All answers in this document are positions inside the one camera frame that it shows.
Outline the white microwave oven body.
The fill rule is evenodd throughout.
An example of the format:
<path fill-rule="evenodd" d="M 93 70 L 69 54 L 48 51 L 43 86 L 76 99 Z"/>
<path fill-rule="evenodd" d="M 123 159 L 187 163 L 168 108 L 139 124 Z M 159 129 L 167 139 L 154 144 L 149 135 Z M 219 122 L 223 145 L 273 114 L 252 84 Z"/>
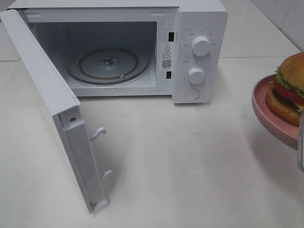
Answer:
<path fill-rule="evenodd" d="M 211 98 L 228 12 L 219 0 L 17 0 L 5 11 L 23 13 L 28 27 L 77 97 L 169 95 L 173 102 L 206 103 Z M 211 40 L 210 52 L 193 54 L 191 41 Z M 71 77 L 66 65 L 101 48 L 140 50 L 151 56 L 139 77 L 115 85 L 89 85 Z M 189 82 L 200 67 L 203 83 Z M 198 89 L 199 98 L 185 98 Z"/>

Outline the white microwave knob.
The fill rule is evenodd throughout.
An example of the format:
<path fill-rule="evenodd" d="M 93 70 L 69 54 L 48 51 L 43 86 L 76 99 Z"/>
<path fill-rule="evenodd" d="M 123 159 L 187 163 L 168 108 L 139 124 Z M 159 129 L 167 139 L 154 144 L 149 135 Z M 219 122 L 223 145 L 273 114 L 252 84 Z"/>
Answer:
<path fill-rule="evenodd" d="M 201 84 L 205 80 L 205 73 L 202 68 L 193 67 L 188 71 L 188 79 L 191 84 Z"/>
<path fill-rule="evenodd" d="M 205 56 L 210 52 L 211 40 L 206 35 L 197 36 L 191 41 L 191 47 L 194 55 Z"/>

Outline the pink plate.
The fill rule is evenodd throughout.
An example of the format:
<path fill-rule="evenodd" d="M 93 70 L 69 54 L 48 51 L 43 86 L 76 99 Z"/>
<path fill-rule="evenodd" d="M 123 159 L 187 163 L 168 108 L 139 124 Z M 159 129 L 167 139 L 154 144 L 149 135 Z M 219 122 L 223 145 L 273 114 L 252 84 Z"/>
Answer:
<path fill-rule="evenodd" d="M 255 84 L 252 92 L 252 106 L 260 123 L 275 138 L 297 150 L 299 127 L 277 116 L 266 104 L 267 91 L 274 76 L 274 74 L 266 76 Z"/>

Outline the glass microwave turntable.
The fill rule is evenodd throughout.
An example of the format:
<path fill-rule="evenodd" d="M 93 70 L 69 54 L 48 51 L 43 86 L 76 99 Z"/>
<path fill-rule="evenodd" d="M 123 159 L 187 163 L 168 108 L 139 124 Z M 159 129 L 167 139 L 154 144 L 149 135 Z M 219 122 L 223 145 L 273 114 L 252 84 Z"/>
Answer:
<path fill-rule="evenodd" d="M 93 50 L 66 65 L 68 74 L 89 85 L 115 85 L 142 75 L 151 56 L 140 50 L 108 47 Z"/>

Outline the burger with lettuce tomato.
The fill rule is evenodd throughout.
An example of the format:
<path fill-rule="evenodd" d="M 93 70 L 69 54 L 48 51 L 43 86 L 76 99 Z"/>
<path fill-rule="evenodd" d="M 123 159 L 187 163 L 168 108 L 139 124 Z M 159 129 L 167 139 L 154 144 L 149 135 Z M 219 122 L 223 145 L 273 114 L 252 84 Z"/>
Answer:
<path fill-rule="evenodd" d="M 281 119 L 299 125 L 304 112 L 304 54 L 286 58 L 277 68 L 267 91 L 268 108 Z"/>

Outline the white round door-release button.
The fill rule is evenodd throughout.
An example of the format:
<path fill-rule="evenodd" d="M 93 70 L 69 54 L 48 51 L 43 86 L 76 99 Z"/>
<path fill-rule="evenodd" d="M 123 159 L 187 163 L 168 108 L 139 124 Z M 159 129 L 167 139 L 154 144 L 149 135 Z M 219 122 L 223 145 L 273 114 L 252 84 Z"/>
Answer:
<path fill-rule="evenodd" d="M 200 92 L 198 89 L 189 89 L 185 93 L 185 98 L 190 101 L 196 101 L 200 96 Z"/>

